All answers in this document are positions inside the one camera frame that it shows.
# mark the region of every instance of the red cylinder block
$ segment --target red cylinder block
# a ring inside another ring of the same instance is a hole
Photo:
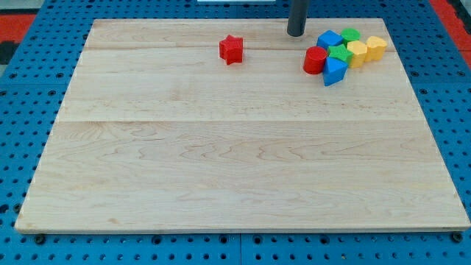
[[[319,46],[314,46],[306,51],[304,59],[304,71],[308,74],[320,74],[324,69],[327,51]]]

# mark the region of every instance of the plastic block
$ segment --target plastic block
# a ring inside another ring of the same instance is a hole
[[[352,60],[348,67],[350,68],[357,68],[363,65],[363,62],[366,58],[366,53],[368,52],[368,48],[366,47],[365,43],[362,43],[359,40],[350,41],[347,44],[347,50],[353,53]]]
[[[368,52],[366,53],[365,62],[369,62],[371,60],[381,60],[388,43],[382,38],[372,36],[366,40],[366,46],[368,47]]]
[[[317,38],[316,46],[322,47],[324,49],[328,49],[329,46],[337,46],[342,44],[344,39],[337,33],[333,32],[332,30],[328,30],[322,33]]]
[[[226,60],[226,64],[242,63],[244,53],[244,39],[228,35],[219,42],[219,56]]]
[[[314,46],[306,51],[304,59],[304,71],[308,74],[320,74],[324,69],[327,51],[319,46]]]
[[[344,45],[347,45],[350,41],[360,40],[360,32],[353,28],[342,30],[340,36],[344,39]]]
[[[350,64],[350,61],[352,60],[353,56],[353,53],[347,50],[347,48],[345,48],[345,45],[343,44],[340,44],[338,46],[329,46],[329,48],[327,49],[327,53],[329,54],[329,57],[342,60],[347,64]]]
[[[324,65],[324,85],[329,86],[344,79],[348,65],[336,58],[328,57]]]

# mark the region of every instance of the red surface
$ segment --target red surface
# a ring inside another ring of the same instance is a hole
[[[219,56],[226,60],[226,64],[242,63],[244,53],[244,39],[228,35],[225,40],[219,41]]]
[[[306,51],[304,59],[304,71],[308,74],[320,74],[324,69],[325,60],[327,59],[327,51],[319,46],[314,46]]]
[[[36,15],[0,15],[0,42],[20,43]]]
[[[442,20],[448,34],[455,42],[466,63],[471,67],[471,35],[464,30],[463,21],[456,17],[456,11],[446,0],[430,0],[436,14]]]

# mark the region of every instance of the black cylinder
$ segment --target black cylinder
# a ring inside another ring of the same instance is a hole
[[[288,34],[299,37],[304,34],[310,0],[291,0],[288,17]]]

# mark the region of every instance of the red star block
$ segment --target red star block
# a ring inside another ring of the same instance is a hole
[[[219,56],[226,60],[226,64],[242,63],[244,39],[228,35],[225,40],[219,41]]]

